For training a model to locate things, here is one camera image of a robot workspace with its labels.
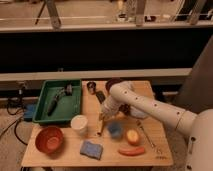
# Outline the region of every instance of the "green tray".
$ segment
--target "green tray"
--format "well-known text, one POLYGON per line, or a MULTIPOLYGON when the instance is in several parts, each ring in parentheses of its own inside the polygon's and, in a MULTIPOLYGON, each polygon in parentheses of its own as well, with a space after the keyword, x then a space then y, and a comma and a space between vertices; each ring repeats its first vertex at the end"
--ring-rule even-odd
POLYGON ((33 117, 33 122, 40 125, 68 123, 81 112, 81 80, 51 80, 45 81, 33 117), (55 110, 47 115, 48 107, 54 96, 67 84, 72 85, 72 95, 62 96, 55 110))

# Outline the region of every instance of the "table surface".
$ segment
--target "table surface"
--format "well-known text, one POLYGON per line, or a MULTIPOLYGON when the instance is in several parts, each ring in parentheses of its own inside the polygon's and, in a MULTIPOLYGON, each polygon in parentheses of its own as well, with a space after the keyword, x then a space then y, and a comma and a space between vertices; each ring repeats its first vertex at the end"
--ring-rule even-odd
MULTIPOLYGON (((96 81, 97 90, 105 91, 105 81, 96 81)), ((70 126, 63 127, 63 145, 56 153, 46 155, 39 152, 35 147, 35 138, 42 127, 35 124, 31 133, 28 146, 26 148, 22 166, 25 167, 105 167, 105 166, 169 166, 173 164, 171 151, 166 139, 162 123, 147 117, 141 120, 145 131, 150 139, 155 143, 156 148, 152 148, 144 133, 137 127, 135 118, 127 117, 121 113, 114 119, 119 120, 125 130, 137 129, 141 135, 141 145, 145 147, 145 154, 129 157, 120 155, 119 148, 134 148, 128 145, 123 137, 121 140, 112 140, 106 126, 103 128, 102 136, 97 135, 97 123, 100 113, 100 104, 95 95, 90 95, 86 88, 86 81, 82 82, 82 114, 88 117, 88 136, 79 137, 70 126), (101 144, 104 148, 101 160, 88 158, 80 155, 80 148, 84 140, 101 144)), ((154 98, 148 81, 133 81, 135 92, 150 98, 154 98)))

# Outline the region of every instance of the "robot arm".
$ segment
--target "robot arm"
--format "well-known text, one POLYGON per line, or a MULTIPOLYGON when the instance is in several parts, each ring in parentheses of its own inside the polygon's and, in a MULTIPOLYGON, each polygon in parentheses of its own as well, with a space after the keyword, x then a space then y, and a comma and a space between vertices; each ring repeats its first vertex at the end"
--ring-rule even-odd
POLYGON ((105 115, 118 113, 123 103, 134 106, 189 137, 185 171, 213 171, 213 109, 199 115, 173 105, 141 96, 130 82, 110 83, 110 95, 102 103, 105 115))
POLYGON ((102 112, 114 115, 122 103, 130 104, 164 124, 189 136, 196 114, 183 108, 138 95, 132 90, 131 82, 121 82, 111 86, 110 96, 102 104, 102 112))

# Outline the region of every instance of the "carrot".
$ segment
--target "carrot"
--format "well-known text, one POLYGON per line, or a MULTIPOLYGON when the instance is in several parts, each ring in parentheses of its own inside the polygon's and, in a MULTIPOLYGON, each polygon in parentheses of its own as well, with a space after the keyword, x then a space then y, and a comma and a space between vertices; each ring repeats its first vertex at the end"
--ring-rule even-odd
POLYGON ((118 149, 118 152, 125 156, 138 156, 145 153, 145 148, 140 146, 133 149, 118 149))

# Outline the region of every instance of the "orange bowl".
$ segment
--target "orange bowl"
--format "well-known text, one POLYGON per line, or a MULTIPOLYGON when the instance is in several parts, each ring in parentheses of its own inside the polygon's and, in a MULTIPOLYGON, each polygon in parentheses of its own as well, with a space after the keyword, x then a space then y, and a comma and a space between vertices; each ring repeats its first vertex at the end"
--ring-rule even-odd
POLYGON ((56 151, 63 142, 63 133, 57 126, 42 129, 36 137, 36 148, 46 154, 56 151))

